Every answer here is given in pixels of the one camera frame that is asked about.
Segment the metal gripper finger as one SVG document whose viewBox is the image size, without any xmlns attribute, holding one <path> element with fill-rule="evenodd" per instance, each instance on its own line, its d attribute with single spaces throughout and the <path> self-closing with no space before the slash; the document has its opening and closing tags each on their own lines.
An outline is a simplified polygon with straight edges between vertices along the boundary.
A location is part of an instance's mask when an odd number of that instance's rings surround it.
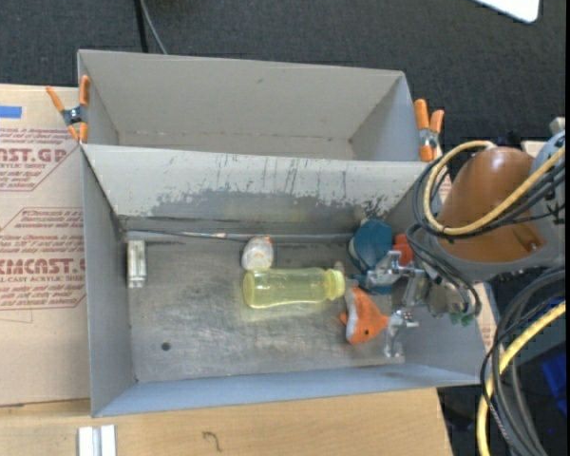
<svg viewBox="0 0 570 456">
<path fill-rule="evenodd" d="M 416 276 L 413 267 L 400 264 L 401 257 L 401 251 L 388 251 L 372 269 L 367 270 L 366 287 L 370 290 L 387 289 L 391 288 L 401 278 L 413 278 Z"/>
<path fill-rule="evenodd" d="M 395 311 L 389 318 L 385 329 L 386 357 L 400 357 L 404 355 L 404 345 L 413 330 L 419 327 L 419 322 L 413 313 L 406 309 Z"/>
</svg>

